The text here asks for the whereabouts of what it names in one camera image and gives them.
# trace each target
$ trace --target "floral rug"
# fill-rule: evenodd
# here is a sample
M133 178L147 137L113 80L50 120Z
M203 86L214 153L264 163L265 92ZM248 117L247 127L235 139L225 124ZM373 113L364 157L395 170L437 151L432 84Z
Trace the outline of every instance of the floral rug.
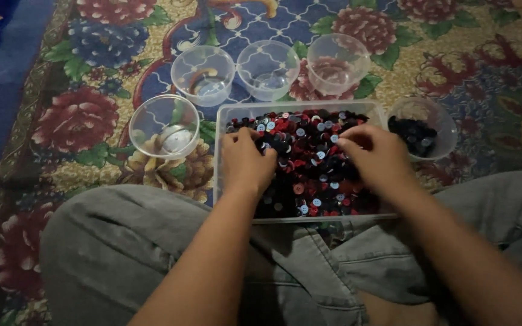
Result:
M308 45L345 33L371 53L370 73L340 96L308 81ZM197 45L236 60L251 42L292 45L301 73L281 101L431 98L458 124L456 150L417 164L429 188L522 169L522 27L511 0L58 0L27 71L0 161L0 325L51 321L40 233L63 202L94 187L136 183L212 204L214 119L199 107L201 140L167 161L134 150L127 124L140 104L175 93L170 65ZM247 103L236 77L225 103ZM330 247L349 225L317 226Z

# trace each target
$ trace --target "clear plastic cup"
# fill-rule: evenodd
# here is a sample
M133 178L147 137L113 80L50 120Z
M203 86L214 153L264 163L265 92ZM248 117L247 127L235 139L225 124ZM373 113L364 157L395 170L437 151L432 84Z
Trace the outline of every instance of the clear plastic cup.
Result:
M299 57L281 42L257 41L237 58L237 73L257 100L279 100L299 75Z
M235 63L227 52L219 48L195 46L176 58L170 77L176 88L194 104L215 106L231 93Z
M410 161L434 161L447 156L454 150L458 140L458 130L453 118L444 107L421 97L405 97L392 105L388 111L388 118L393 115L396 116L396 119L424 121L438 133L434 139L436 145L428 157L409 154Z
M180 159L197 146L198 111L182 96L159 95L134 112L128 128L132 144L144 154Z
M367 75L370 58L366 47L345 34L327 34L308 49L309 81L323 95L340 95Z

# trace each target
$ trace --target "pile of buttons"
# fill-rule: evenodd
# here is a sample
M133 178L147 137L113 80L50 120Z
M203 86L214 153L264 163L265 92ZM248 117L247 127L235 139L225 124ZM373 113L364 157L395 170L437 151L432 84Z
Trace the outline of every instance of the pile of buttons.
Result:
M426 122L414 119L396 119L393 115L388 120L388 129L398 135L408 145L408 151L418 157L428 157L434 149L436 130Z
M269 113L254 120L233 119L227 133L258 131L263 153L278 153L275 178L257 205L256 218L338 216L376 213L378 197L365 189L359 172L337 147L339 135L368 117L324 109Z

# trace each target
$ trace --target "gray pants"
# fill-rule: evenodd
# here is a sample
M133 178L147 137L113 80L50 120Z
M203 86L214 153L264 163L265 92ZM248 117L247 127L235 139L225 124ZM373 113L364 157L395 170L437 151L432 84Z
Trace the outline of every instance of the gray pants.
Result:
M477 179L436 196L522 266L522 172ZM42 234L40 254L54 325L125 325L210 211L186 197L135 185L89 190L62 205ZM405 223L344 226L351 239L333 250L313 229L254 226L241 324L366 324L357 289L406 304L441 297Z

